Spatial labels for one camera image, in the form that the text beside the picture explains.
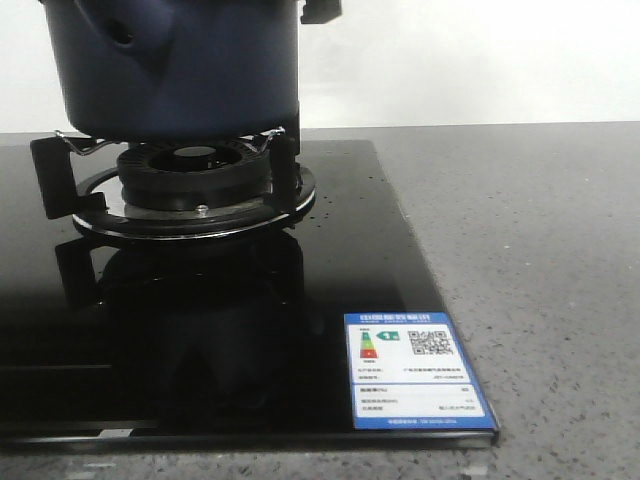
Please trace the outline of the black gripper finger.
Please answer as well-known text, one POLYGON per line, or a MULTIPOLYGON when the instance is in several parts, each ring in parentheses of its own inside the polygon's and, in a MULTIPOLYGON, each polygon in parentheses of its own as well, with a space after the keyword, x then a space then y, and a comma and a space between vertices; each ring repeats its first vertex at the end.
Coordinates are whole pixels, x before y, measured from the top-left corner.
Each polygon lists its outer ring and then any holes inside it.
POLYGON ((341 0, 305 0, 300 21, 302 24, 326 24, 341 15, 341 0))

